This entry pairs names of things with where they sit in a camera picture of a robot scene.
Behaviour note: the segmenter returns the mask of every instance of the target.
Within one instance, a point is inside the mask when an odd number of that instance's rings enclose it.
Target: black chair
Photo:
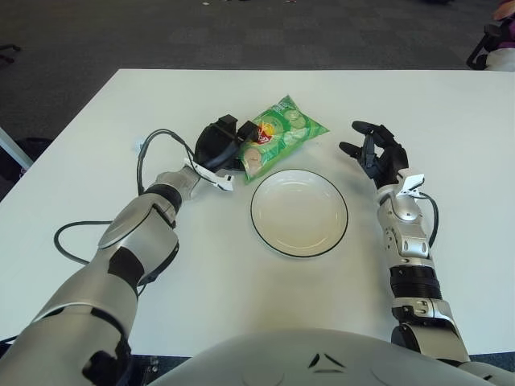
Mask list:
[[[509,30],[511,23],[514,23],[512,18],[507,18],[500,26],[495,24],[487,24],[484,26],[484,36],[482,40],[477,44],[474,51],[467,59],[467,66],[472,70],[484,70],[486,69],[486,59],[488,54],[482,54],[481,51],[484,49],[490,53],[499,47],[499,44],[504,42],[512,42],[513,38]]]
[[[15,46],[14,44],[4,44],[3,46],[0,46],[0,51],[3,50],[9,50],[13,49],[15,51],[21,51],[22,49],[18,46]],[[5,60],[7,63],[13,63],[14,59],[10,58],[9,56],[0,55],[0,60]]]

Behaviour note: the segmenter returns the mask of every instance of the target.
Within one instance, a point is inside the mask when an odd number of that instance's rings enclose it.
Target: black cable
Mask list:
[[[146,284],[139,290],[138,292],[138,298],[142,295],[143,291],[145,290],[146,288]]]
[[[419,193],[420,195],[423,195],[423,199],[429,199],[431,202],[431,205],[433,206],[433,232],[431,232],[431,236],[429,237],[429,248],[433,246],[433,243],[436,239],[436,234],[438,233],[438,225],[439,225],[439,212],[438,212],[438,205],[436,204],[436,201],[433,200],[433,198],[426,194],[426,193]]]
[[[15,340],[16,338],[18,338],[18,336],[17,336],[17,335],[15,335],[15,336],[11,336],[10,338],[2,339],[2,340],[0,340],[0,344],[4,344],[4,343],[12,342],[12,341],[13,341],[13,340]]]
[[[68,259],[70,259],[71,261],[75,261],[76,263],[79,263],[79,264],[82,264],[82,265],[87,265],[87,264],[89,264],[89,261],[81,259],[80,257],[77,257],[77,256],[71,254],[70,252],[68,252],[66,249],[63,248],[63,246],[61,245],[61,243],[59,241],[60,234],[64,230],[66,230],[68,228],[71,228],[71,227],[77,227],[77,226],[81,226],[81,225],[108,225],[108,224],[111,224],[111,222],[112,221],[76,221],[76,222],[73,222],[73,223],[70,223],[70,224],[63,225],[54,234],[54,245],[55,245],[56,249],[64,257],[67,257]]]
[[[169,129],[157,129],[149,134],[149,136],[145,139],[145,141],[142,144],[142,148],[139,151],[138,155],[138,165],[136,166],[136,183],[138,185],[138,195],[142,195],[145,192],[145,188],[143,187],[143,181],[142,181],[142,169],[143,169],[143,160],[146,156],[146,151],[148,150],[148,146],[152,142],[154,138],[156,138],[160,134],[166,134],[170,137],[174,138],[178,143],[184,146],[184,149],[186,150],[187,157],[190,160],[192,169],[197,173],[197,175],[201,179],[205,179],[209,183],[213,183],[210,179],[206,179],[203,175],[201,175],[198,170],[193,166],[192,156],[195,156],[192,149],[187,145],[187,143],[177,134]]]

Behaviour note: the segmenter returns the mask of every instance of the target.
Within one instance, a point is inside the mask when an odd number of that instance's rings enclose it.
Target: plastic packaging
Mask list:
[[[259,139],[245,144],[240,152],[247,181],[264,175],[308,139],[329,131],[304,115],[290,96],[253,119],[253,123],[259,126]]]

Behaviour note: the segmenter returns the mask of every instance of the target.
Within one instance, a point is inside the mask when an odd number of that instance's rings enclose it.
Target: robot forearm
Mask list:
[[[0,384],[117,383],[130,358],[136,287],[155,280],[175,257],[175,214],[198,181],[189,167],[163,173],[127,205],[92,261],[56,291],[2,358]]]
[[[377,217],[383,229],[390,284],[395,299],[393,316],[400,325],[392,343],[452,363],[467,362],[467,350],[442,298],[429,241],[422,230],[422,212],[415,202],[423,175],[398,172],[397,186],[378,191]]]

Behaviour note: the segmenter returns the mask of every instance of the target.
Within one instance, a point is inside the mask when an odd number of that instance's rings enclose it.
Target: robotic hand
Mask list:
[[[399,321],[392,334],[397,346],[342,331],[263,333],[207,350],[155,384],[512,384],[511,373],[468,362],[421,226],[415,200],[423,197],[418,192],[423,175],[407,168],[406,152],[384,126],[355,122],[353,127],[365,135],[363,147],[342,142],[340,148],[358,159],[379,189],[378,217]],[[161,174],[146,190],[138,184],[141,194],[111,223],[92,261],[57,290],[0,360],[0,384],[124,381],[137,286],[154,281],[174,259],[179,250],[175,217],[199,180],[230,190],[230,176],[218,178],[214,172],[239,167],[237,147],[254,129],[247,122],[236,132],[236,120],[223,117],[206,128],[182,170]],[[379,158],[374,144],[385,150]]]

